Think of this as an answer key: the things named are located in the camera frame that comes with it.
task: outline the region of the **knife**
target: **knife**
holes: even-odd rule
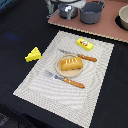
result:
[[[66,54],[75,54],[75,53],[71,53],[71,52],[68,52],[68,51],[64,51],[64,50],[59,49],[59,48],[58,48],[58,50],[60,52],[66,53]],[[84,56],[84,55],[81,55],[81,54],[75,54],[75,55],[77,55],[78,57],[81,57],[82,59],[85,59],[85,60],[89,60],[89,61],[93,61],[93,62],[96,62],[97,61],[97,59],[96,58],[93,58],[93,57]]]

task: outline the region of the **saucepan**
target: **saucepan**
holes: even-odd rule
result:
[[[119,16],[122,26],[128,30],[128,5],[119,10]]]
[[[104,6],[104,0],[86,3],[85,6],[80,9],[80,20],[86,24],[97,23],[101,18],[101,12]]]
[[[67,12],[65,11],[66,7],[68,7],[68,5],[65,5],[63,3],[58,5],[58,10],[56,12],[54,12],[51,15],[48,15],[47,18],[50,18],[51,16],[59,13],[59,15],[62,18],[67,18]],[[78,15],[78,8],[75,8],[74,11],[72,12],[71,18],[76,17]]]

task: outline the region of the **fork handle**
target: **fork handle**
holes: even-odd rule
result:
[[[93,61],[93,62],[96,62],[97,61],[96,58],[89,57],[89,56],[84,56],[84,55],[81,55],[81,54],[78,54],[78,57],[81,57],[82,59],[90,60],[90,61]]]
[[[79,87],[79,88],[85,88],[85,86],[83,84],[75,82],[75,81],[72,81],[72,80],[69,80],[67,78],[64,78],[63,81],[68,83],[68,84],[71,84],[71,85],[74,85],[76,87]]]

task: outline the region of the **plate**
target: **plate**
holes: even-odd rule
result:
[[[61,76],[63,76],[63,77],[67,77],[67,78],[71,78],[71,77],[76,77],[76,76],[78,76],[81,72],[82,72],[82,70],[83,70],[83,68],[81,68],[81,69],[74,69],[74,70],[67,70],[67,71],[62,71],[61,70],[61,60],[64,60],[64,59],[69,59],[69,58],[74,58],[74,57],[78,57],[78,56],[76,56],[76,55],[74,55],[74,54],[66,54],[66,55],[64,55],[64,56],[62,56],[62,57],[60,57],[57,61],[56,61],[56,71],[61,75]]]

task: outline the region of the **bread roll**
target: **bread roll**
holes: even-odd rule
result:
[[[78,68],[83,68],[82,59],[80,57],[61,60],[62,71],[78,69]]]

